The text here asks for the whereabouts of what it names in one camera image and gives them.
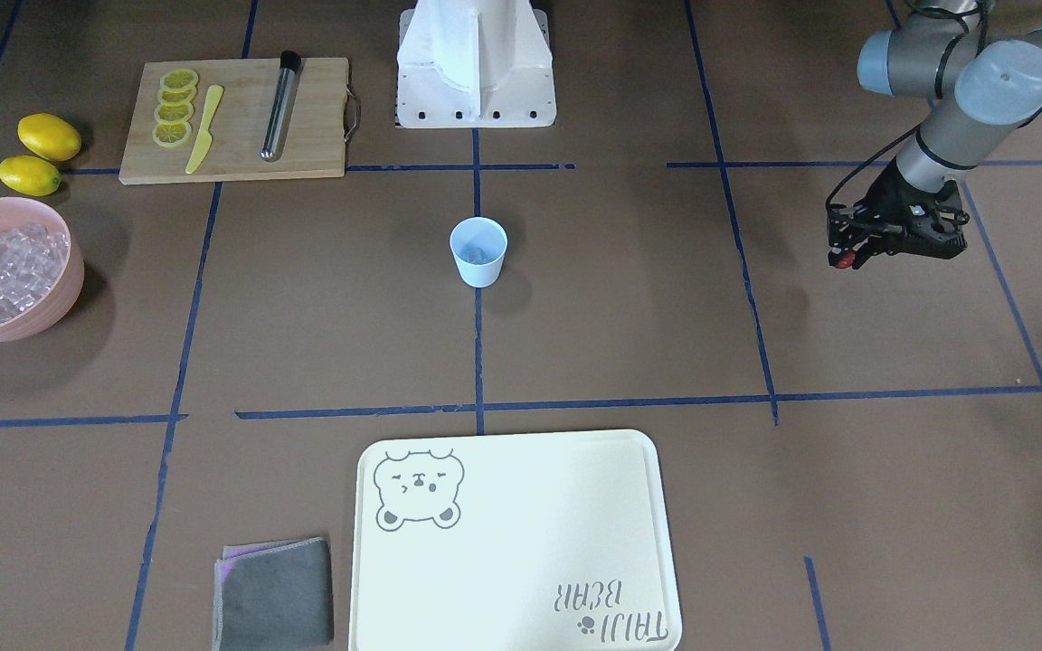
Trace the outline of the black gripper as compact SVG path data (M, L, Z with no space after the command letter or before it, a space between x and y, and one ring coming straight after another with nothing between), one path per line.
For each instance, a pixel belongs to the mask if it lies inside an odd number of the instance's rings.
M877 255L910 254L952 259L967 248L963 210L956 181L946 180L937 193L910 185L896 166L887 166L867 193L851 206L828 197L828 264L845 251L855 252L852 269Z

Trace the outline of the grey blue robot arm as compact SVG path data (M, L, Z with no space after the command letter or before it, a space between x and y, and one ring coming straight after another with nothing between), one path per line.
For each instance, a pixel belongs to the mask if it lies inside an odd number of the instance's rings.
M857 270L879 255L952 259L966 250L971 217L960 181L1042 114L1042 28L991 37L993 8L992 1L911 1L904 24L864 42L861 87L935 106L886 145L892 160L863 198L824 203L832 267Z

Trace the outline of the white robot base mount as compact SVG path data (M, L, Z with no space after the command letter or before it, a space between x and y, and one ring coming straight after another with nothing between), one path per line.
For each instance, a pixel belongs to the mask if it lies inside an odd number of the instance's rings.
M529 1L418 1L400 15L396 60L397 127L555 123L549 24Z

